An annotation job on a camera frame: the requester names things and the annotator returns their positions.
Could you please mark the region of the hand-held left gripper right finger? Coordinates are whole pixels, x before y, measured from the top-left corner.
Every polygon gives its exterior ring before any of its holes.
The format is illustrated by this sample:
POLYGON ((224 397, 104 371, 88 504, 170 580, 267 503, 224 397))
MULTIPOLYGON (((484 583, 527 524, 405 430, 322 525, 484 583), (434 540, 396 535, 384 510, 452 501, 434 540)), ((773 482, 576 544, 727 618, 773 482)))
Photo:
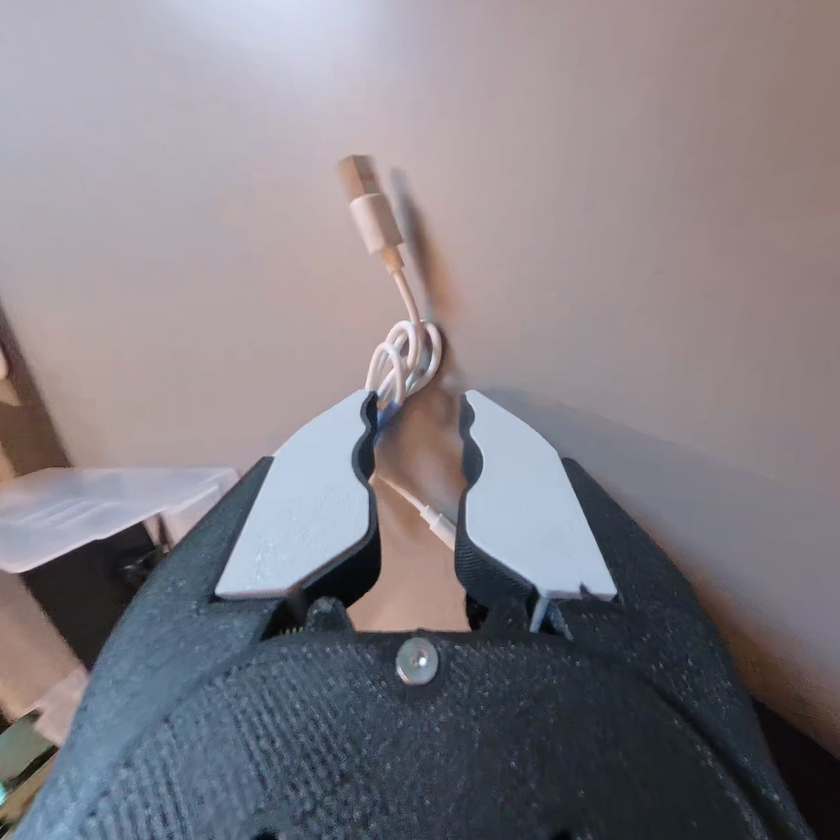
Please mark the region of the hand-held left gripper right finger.
POLYGON ((463 395, 459 432, 455 558, 467 593, 611 601, 616 584, 556 449, 476 390, 463 395))

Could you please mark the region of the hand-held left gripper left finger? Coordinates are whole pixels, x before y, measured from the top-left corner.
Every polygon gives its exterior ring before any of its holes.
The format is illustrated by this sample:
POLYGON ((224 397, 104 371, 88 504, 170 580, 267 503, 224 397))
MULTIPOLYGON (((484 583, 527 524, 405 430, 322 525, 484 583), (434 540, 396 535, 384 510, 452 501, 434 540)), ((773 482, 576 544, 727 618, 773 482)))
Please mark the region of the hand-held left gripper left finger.
POLYGON ((319 598, 347 581, 344 601, 372 588, 381 568, 370 479, 376 396, 358 390, 297 430, 270 457, 215 586, 221 600, 319 598))

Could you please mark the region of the clear plastic bin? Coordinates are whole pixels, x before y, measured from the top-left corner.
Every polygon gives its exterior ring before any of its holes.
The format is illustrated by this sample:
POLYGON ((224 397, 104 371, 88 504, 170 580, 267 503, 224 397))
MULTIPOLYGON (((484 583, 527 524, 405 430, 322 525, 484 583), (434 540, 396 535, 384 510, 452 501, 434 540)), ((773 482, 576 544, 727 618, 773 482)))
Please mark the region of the clear plastic bin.
POLYGON ((1 568, 22 574, 145 526, 170 545, 238 482, 229 467, 48 468, 1 487, 1 568))

